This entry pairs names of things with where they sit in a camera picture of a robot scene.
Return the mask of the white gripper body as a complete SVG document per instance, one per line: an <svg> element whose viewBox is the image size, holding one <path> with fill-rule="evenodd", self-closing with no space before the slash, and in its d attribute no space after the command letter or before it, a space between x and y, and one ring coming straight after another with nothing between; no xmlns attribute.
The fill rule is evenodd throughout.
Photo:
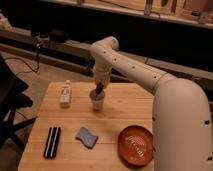
<svg viewBox="0 0 213 171"><path fill-rule="evenodd" d="M110 69L94 66L93 67L93 78L96 85L101 83L103 88L106 89L110 83Z"/></svg>

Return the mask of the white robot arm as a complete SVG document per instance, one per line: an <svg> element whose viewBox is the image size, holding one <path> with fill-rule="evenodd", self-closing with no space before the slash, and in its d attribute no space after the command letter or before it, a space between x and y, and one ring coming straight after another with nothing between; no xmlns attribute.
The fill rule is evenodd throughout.
<svg viewBox="0 0 213 171"><path fill-rule="evenodd" d="M154 171L213 171L213 122L203 89L118 49L113 36L90 46L95 82L107 85L115 69L154 95Z"/></svg>

